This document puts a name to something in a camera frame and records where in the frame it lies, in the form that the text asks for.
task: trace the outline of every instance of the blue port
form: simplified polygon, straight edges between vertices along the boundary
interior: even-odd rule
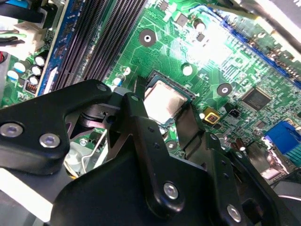
[[[294,126],[281,121],[266,133],[266,138],[296,166],[301,166],[301,135]]]

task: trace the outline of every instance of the white connector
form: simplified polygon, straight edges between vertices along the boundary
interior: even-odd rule
[[[19,31],[20,34],[26,35],[26,37],[18,37],[25,43],[11,47],[0,47],[0,51],[8,52],[19,60],[25,60],[44,45],[47,29],[40,29],[30,22],[16,24],[12,29]]]

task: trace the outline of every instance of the blue expansion slot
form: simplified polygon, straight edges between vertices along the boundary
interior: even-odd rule
[[[227,18],[221,18],[220,16],[218,16],[217,14],[215,14],[213,12],[212,8],[208,8],[205,5],[199,5],[196,6],[194,8],[192,8],[190,10],[190,12],[193,11],[199,11],[199,10],[203,10],[205,12],[207,12],[208,14],[210,14],[211,16],[213,16],[214,18],[216,18],[219,22],[220,25],[225,28],[229,33],[231,33],[235,38],[237,38],[238,40],[240,40],[243,44],[245,44],[245,46],[247,46],[249,49],[251,49],[256,55],[258,55],[262,60],[264,60],[269,66],[271,66],[272,68],[274,68],[278,73],[280,73],[282,76],[284,76],[285,78],[287,78],[289,80],[289,82],[291,82],[293,85],[295,85],[296,87],[298,87],[299,89],[301,89],[301,82],[300,81],[291,81],[289,79],[289,74],[286,72],[285,69],[283,69],[282,67],[280,67],[279,65],[277,65],[274,61],[272,61],[271,59],[269,59],[263,52],[261,52],[260,50],[258,50],[255,47],[251,47],[248,43],[249,43],[249,39],[247,39],[244,35],[240,34],[239,32],[237,32],[231,25],[229,25],[227,23]]]
[[[67,51],[68,44],[84,4],[85,0],[69,0],[41,86],[38,90],[38,96],[50,91],[53,81],[55,81],[58,70],[63,62],[63,57]]]

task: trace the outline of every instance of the motherboard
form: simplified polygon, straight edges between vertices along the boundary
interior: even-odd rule
[[[39,83],[28,82],[32,70],[24,83],[7,76],[1,107],[87,79],[133,91],[145,78],[145,108],[171,154],[185,157],[175,119],[192,104],[224,150],[247,154],[293,134],[290,148],[273,148],[289,168],[301,166],[301,55],[262,18],[217,0],[71,0],[65,10],[28,57],[49,50]],[[8,70],[16,62],[11,56]],[[102,133],[75,143],[92,150]]]

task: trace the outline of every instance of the silver screw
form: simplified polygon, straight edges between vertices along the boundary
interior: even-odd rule
[[[179,196],[178,189],[169,182],[164,184],[164,192],[170,199],[177,199]]]
[[[79,140],[79,144],[82,145],[82,146],[86,146],[88,144],[88,141],[87,141],[87,139],[82,138],[82,139]]]
[[[227,211],[234,221],[238,223],[241,221],[240,213],[233,205],[229,204],[227,206]]]
[[[55,148],[60,142],[60,138],[52,133],[46,133],[40,137],[40,144],[45,148]]]
[[[0,127],[0,134],[4,137],[17,137],[22,133],[22,126],[16,123],[6,123]]]
[[[98,84],[97,88],[101,91],[107,91],[107,88],[103,84]]]
[[[211,136],[211,138],[212,138],[213,140],[217,140],[217,137],[216,137],[216,135],[214,135],[214,134],[210,134],[210,136]]]
[[[241,159],[243,158],[243,155],[240,152],[236,152],[236,155]]]
[[[134,100],[134,101],[138,101],[139,99],[137,98],[137,97],[135,97],[135,96],[132,96],[132,99]]]

